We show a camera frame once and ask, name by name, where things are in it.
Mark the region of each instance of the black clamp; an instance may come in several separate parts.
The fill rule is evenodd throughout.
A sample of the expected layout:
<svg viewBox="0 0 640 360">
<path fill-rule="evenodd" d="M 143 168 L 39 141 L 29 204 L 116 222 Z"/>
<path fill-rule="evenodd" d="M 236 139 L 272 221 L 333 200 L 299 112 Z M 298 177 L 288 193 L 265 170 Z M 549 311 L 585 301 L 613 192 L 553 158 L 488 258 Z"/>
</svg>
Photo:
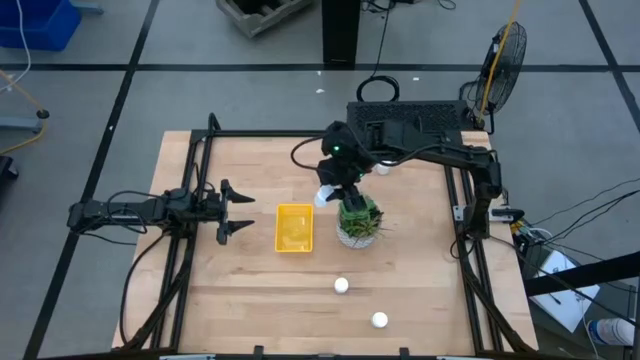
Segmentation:
<svg viewBox="0 0 640 360">
<path fill-rule="evenodd" d="M 400 348 L 400 360 L 409 360 L 409 348 Z"/>
<path fill-rule="evenodd" d="M 253 347 L 253 360 L 262 360 L 264 355 L 264 346 L 256 345 Z"/>
</svg>

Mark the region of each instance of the fan grill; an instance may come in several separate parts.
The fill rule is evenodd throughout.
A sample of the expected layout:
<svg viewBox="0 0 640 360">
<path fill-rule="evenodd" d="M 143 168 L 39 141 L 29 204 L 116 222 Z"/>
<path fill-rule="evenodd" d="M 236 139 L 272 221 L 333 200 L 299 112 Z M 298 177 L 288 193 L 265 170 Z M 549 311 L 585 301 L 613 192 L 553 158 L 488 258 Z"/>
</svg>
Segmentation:
<svg viewBox="0 0 640 360">
<path fill-rule="evenodd" d="M 507 25 L 503 26 L 496 34 L 498 43 L 502 40 Z M 491 82 L 491 89 L 489 89 L 488 102 L 493 104 L 493 112 L 498 112 L 502 106 L 507 102 L 513 87 L 515 86 L 520 69 L 522 68 L 522 62 L 524 60 L 525 50 L 527 48 L 527 32 L 522 25 L 517 22 L 511 24 L 511 29 L 507 35 L 502 54 L 496 64 L 496 69 L 493 73 L 493 80 Z M 494 44 L 491 44 L 489 53 L 493 50 Z M 480 111 L 482 107 L 482 98 L 484 96 L 484 89 L 487 84 L 488 71 L 492 65 L 494 56 L 487 56 L 487 63 L 483 65 L 483 71 L 478 79 L 478 86 L 476 88 L 475 108 Z M 485 109 L 484 115 L 488 115 L 489 111 Z"/>
</svg>

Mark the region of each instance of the green grass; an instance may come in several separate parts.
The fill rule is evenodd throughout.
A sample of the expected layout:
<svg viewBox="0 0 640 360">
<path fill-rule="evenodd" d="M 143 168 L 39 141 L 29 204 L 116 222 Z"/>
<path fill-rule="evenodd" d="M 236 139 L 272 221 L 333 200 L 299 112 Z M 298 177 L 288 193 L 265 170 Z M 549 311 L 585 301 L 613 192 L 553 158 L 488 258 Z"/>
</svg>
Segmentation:
<svg viewBox="0 0 640 360">
<path fill-rule="evenodd" d="M 380 230 L 383 213 L 369 196 L 363 197 L 367 208 L 361 211 L 348 211 L 344 202 L 340 202 L 340 228 L 352 238 L 369 237 Z"/>
</svg>

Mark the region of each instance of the potted plant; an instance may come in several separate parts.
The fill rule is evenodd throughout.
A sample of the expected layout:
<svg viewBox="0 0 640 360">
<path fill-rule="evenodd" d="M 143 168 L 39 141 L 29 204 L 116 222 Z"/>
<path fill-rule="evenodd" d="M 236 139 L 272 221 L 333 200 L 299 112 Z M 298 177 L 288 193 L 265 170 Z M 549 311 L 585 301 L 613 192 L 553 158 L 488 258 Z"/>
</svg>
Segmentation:
<svg viewBox="0 0 640 360">
<path fill-rule="evenodd" d="M 366 203 L 365 209 L 349 211 L 344 201 L 341 201 L 338 211 L 338 238 L 352 249 L 362 249 L 371 245 L 381 230 L 383 213 L 371 197 L 364 194 L 362 196 Z"/>
</svg>

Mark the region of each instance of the metal bracket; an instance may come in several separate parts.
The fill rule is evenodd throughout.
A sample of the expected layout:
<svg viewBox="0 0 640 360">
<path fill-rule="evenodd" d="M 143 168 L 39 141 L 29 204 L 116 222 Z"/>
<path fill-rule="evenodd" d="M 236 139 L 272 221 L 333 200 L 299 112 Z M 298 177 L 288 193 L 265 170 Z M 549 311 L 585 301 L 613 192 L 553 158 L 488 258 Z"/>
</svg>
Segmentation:
<svg viewBox="0 0 640 360">
<path fill-rule="evenodd" d="M 464 209 L 466 205 L 455 205 L 453 206 L 453 218 L 455 221 L 464 221 Z M 489 221 L 493 222 L 512 222 L 513 215 L 493 215 L 493 210 L 511 210 L 511 206 L 509 205 L 501 205 L 496 207 L 489 208 Z"/>
</svg>

